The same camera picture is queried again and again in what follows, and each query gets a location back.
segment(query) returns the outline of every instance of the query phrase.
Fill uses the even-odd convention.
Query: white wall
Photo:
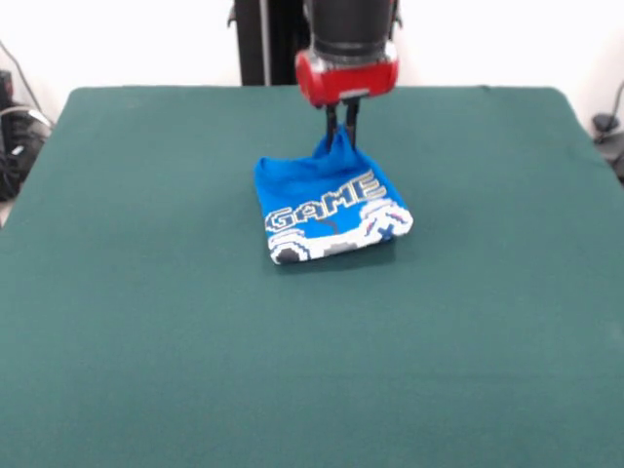
[[[15,19],[0,38],[56,117],[79,86],[240,85],[236,30],[225,27],[232,2],[0,0],[3,18]],[[624,79],[622,0],[402,5],[402,85],[554,86],[589,128]]]

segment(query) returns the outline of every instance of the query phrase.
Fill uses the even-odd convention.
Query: black cable
[[[21,79],[23,85],[26,87],[26,90],[28,91],[28,94],[30,95],[30,98],[32,99],[32,102],[35,104],[35,107],[37,107],[37,110],[39,112],[43,112],[43,110],[41,108],[41,105],[39,104],[39,101],[37,100],[37,97],[32,92],[32,89],[30,88],[30,85],[28,84],[28,80],[26,80],[26,76],[23,74],[23,70],[21,69],[20,63],[13,56],[13,54],[11,54],[11,52],[9,52],[9,49],[7,49],[7,47],[2,43],[1,40],[0,40],[0,49],[2,49],[2,51],[7,55],[7,57],[16,66],[16,69],[18,70],[19,78]]]
[[[617,93],[615,94],[615,103],[613,104],[613,111],[611,112],[611,120],[609,121],[608,126],[612,126],[613,122],[617,118],[617,112],[620,110],[620,100],[622,99],[622,92],[624,92],[624,81],[620,83],[619,88],[617,89]]]

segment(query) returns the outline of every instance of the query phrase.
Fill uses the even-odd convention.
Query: blue cloth
[[[274,262],[291,263],[360,249],[407,234],[413,223],[397,189],[349,141],[344,126],[314,155],[261,158],[254,170]]]

